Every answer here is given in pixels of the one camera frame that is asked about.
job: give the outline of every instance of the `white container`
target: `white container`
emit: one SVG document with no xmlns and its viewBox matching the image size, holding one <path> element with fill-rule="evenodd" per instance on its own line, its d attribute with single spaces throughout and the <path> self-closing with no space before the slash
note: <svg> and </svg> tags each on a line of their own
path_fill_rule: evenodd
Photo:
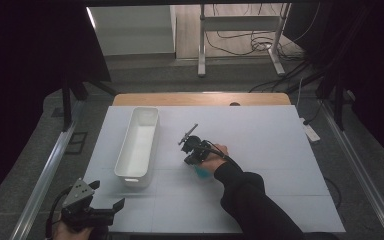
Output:
<svg viewBox="0 0 384 240">
<path fill-rule="evenodd" d="M 126 186 L 146 187 L 151 182 L 158 128 L 157 108 L 137 107 L 133 110 L 114 168 L 115 174 Z"/>
</svg>

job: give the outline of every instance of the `gray carpet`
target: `gray carpet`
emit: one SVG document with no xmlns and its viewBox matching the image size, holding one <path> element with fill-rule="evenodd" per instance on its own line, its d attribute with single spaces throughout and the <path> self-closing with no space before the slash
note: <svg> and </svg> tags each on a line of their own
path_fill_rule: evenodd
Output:
<svg viewBox="0 0 384 240">
<path fill-rule="evenodd" d="M 277 79 L 268 59 L 209 60 L 205 78 L 197 77 L 196 61 L 111 59 L 107 64 L 112 82 L 105 84 L 121 92 L 247 92 L 256 84 Z M 290 71 L 296 64 L 288 62 L 285 68 Z M 313 70 L 304 71 L 289 84 L 298 83 L 301 76 L 311 71 Z M 277 90 L 284 90 L 287 84 L 281 85 Z M 298 113 L 306 119 L 313 117 L 319 108 L 319 102 L 314 97 L 317 84 L 314 82 L 305 86 L 300 94 Z M 68 146 L 67 151 L 71 153 L 63 157 L 28 239 L 44 238 L 45 220 L 54 198 L 63 188 L 84 175 L 107 107 L 112 104 L 113 98 L 106 92 L 90 84 L 86 84 L 86 87 L 90 96 L 83 110 L 83 117 L 75 129 L 79 134 L 77 137 L 85 136 L 84 146 L 83 148 L 78 144 Z M 297 97 L 298 92 L 290 95 L 293 104 L 296 104 Z M 11 235 L 59 136 L 63 119 L 55 116 L 55 113 L 61 108 L 61 102 L 60 92 L 46 98 L 44 112 L 35 132 L 0 187 L 0 239 L 8 239 Z M 344 106 L 343 119 L 347 135 L 384 196 L 384 149 L 361 125 L 353 114 L 351 105 Z M 384 229 L 324 115 L 319 113 L 311 126 L 321 137 L 321 141 L 313 144 L 312 148 L 323 175 L 328 178 L 327 185 L 333 200 L 339 204 L 340 196 L 342 197 L 338 212 L 347 233 L 337 236 L 344 240 L 384 239 Z M 114 235 L 113 239 L 128 239 L 128 236 Z"/>
</svg>

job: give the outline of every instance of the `hand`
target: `hand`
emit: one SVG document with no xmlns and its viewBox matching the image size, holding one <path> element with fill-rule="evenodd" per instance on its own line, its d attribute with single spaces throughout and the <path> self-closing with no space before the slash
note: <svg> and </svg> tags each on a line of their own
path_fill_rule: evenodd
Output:
<svg viewBox="0 0 384 240">
<path fill-rule="evenodd" d="M 224 153 L 224 155 L 229 155 L 227 152 L 227 147 L 224 145 L 214 144 L 211 148 L 214 150 L 220 150 Z M 220 165 L 225 163 L 226 160 L 224 160 L 222 157 L 218 156 L 215 153 L 208 154 L 208 157 L 199 165 L 201 168 L 204 168 L 212 173 L 214 173 Z"/>
<path fill-rule="evenodd" d="M 54 233 L 54 240 L 87 240 L 93 228 L 84 228 L 80 232 L 75 232 L 63 221 L 58 223 Z"/>
</svg>

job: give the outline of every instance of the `wooden floor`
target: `wooden floor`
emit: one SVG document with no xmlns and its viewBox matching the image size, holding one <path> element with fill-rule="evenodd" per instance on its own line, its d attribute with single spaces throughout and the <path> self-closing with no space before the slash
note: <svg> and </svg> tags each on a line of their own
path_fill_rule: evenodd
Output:
<svg viewBox="0 0 384 240">
<path fill-rule="evenodd" d="M 205 5 L 204 14 L 206 16 L 278 16 L 282 4 L 215 4 Z M 199 5 L 178 5 L 175 6 L 177 27 L 176 27 L 176 57 L 178 59 L 198 58 L 199 46 L 199 17 L 201 8 Z M 237 36 L 248 34 L 242 37 L 222 38 L 227 36 Z M 251 32 L 207 32 L 208 40 L 211 45 L 225 49 L 228 53 L 212 47 L 205 38 L 206 57 L 233 57 L 233 56 L 261 56 L 268 55 L 261 44 L 259 49 L 262 51 L 252 52 Z M 253 34 L 253 38 L 267 37 L 273 38 L 274 33 Z M 259 41 L 271 40 L 260 38 Z M 283 37 L 280 39 L 282 45 L 290 43 L 290 40 Z M 288 44 L 284 47 L 286 53 L 301 52 L 295 44 Z"/>
</svg>

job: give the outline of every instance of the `teal object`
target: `teal object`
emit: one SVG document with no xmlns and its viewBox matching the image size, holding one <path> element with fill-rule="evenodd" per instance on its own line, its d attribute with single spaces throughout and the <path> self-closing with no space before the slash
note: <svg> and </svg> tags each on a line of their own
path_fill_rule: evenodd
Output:
<svg viewBox="0 0 384 240">
<path fill-rule="evenodd" d="M 198 175 L 198 177 L 201 179 L 207 179 L 213 175 L 213 174 L 211 174 L 210 171 L 208 171 L 206 169 L 200 168 L 196 165 L 194 165 L 193 167 L 195 169 L 196 175 Z"/>
</svg>

